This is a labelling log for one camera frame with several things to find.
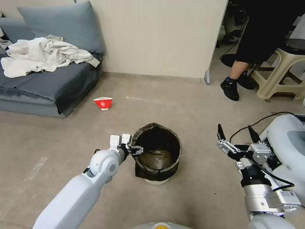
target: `black sneaker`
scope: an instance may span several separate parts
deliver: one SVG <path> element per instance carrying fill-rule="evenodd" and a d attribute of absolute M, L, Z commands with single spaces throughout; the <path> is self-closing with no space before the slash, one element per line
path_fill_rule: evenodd
<path fill-rule="evenodd" d="M 223 39 L 222 39 L 222 43 L 224 44 L 236 44 L 238 42 L 238 38 L 236 37 L 233 37 L 232 35 L 230 36 L 227 36 L 227 35 L 224 35 Z"/>
<path fill-rule="evenodd" d="M 247 76 L 247 71 L 244 71 L 237 80 L 238 84 L 248 90 L 254 89 L 254 82 Z"/>
<path fill-rule="evenodd" d="M 239 100 L 239 94 L 237 92 L 237 84 L 236 82 L 228 82 L 227 79 L 225 79 L 221 84 L 221 88 L 223 89 L 223 92 L 226 97 L 233 101 Z"/>

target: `cable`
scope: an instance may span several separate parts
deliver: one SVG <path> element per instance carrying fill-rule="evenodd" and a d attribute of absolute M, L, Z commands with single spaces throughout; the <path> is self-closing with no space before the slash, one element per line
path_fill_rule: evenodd
<path fill-rule="evenodd" d="M 280 189 L 292 188 L 292 187 L 295 186 L 294 183 L 291 183 L 291 182 L 289 182 L 289 181 L 287 181 L 287 180 L 281 179 L 281 178 L 279 178 L 279 177 L 273 175 L 273 174 L 270 173 L 268 170 L 264 169 L 260 164 L 258 164 L 253 158 L 251 158 L 250 160 L 251 160 L 254 164 L 256 164 L 257 166 L 259 166 L 259 168 L 260 168 L 262 171 L 264 171 L 266 174 L 268 174 L 268 175 L 271 176 L 272 178 L 274 178 L 274 179 L 276 179 L 276 180 L 278 180 L 278 181 L 281 181 L 281 182 L 284 182 L 284 183 L 288 184 L 288 185 L 284 185 L 284 186 L 281 186 L 281 187 L 278 187 L 278 188 L 273 189 L 274 192 L 277 191 L 277 190 L 280 190 Z"/>
<path fill-rule="evenodd" d="M 269 115 L 269 116 L 266 116 L 266 117 L 260 119 L 259 121 L 257 121 L 256 123 L 250 125 L 250 126 L 252 127 L 252 126 L 258 124 L 259 122 L 263 121 L 264 119 L 270 118 L 270 117 L 275 116 L 275 115 L 278 115 L 278 114 L 291 114 L 291 115 L 295 116 L 295 117 L 304 125 L 304 123 L 303 123 L 303 122 L 298 118 L 298 116 L 296 116 L 295 114 L 293 114 L 293 113 L 291 113 L 291 112 L 288 112 L 288 111 L 281 111 L 281 112 L 277 112 L 277 113 L 271 114 L 271 115 Z M 232 134 L 232 136 L 230 137 L 229 142 L 231 143 L 232 138 L 233 138 L 236 134 L 238 134 L 239 132 L 241 132 L 242 130 L 247 129 L 247 128 L 248 128 L 248 127 L 241 128 L 241 129 L 239 129 L 238 131 L 236 131 L 234 134 Z"/>

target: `red paper cup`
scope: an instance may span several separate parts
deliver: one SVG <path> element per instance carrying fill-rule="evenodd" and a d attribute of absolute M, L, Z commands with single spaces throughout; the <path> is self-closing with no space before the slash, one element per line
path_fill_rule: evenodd
<path fill-rule="evenodd" d="M 101 110 L 108 110 L 112 104 L 113 98 L 108 97 L 100 97 L 97 99 L 94 99 L 94 102 Z"/>

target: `white wall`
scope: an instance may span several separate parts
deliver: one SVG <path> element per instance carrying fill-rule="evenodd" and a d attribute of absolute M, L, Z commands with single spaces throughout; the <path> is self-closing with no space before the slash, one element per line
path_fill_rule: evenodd
<path fill-rule="evenodd" d="M 1 1 L 14 6 L 51 2 Z M 91 3 L 106 43 L 105 71 L 204 77 L 227 0 L 91 0 Z M 8 9 L 4 13 L 17 17 Z"/>

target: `beige stool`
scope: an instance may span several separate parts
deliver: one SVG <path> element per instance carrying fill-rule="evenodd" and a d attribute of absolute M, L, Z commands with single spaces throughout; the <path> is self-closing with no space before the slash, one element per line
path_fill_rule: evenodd
<path fill-rule="evenodd" d="M 255 65 L 250 76 L 259 84 L 257 96 L 268 100 L 276 92 L 291 92 L 295 94 L 294 100 L 304 99 L 305 80 L 301 81 L 289 72 L 292 65 L 305 60 L 305 40 L 288 39 L 286 46 L 278 48 L 275 53 L 279 56 L 279 64 L 275 67 L 261 67 Z M 259 71 L 272 71 L 270 76 L 265 79 Z M 283 80 L 290 77 L 297 82 L 297 85 L 284 85 Z"/>

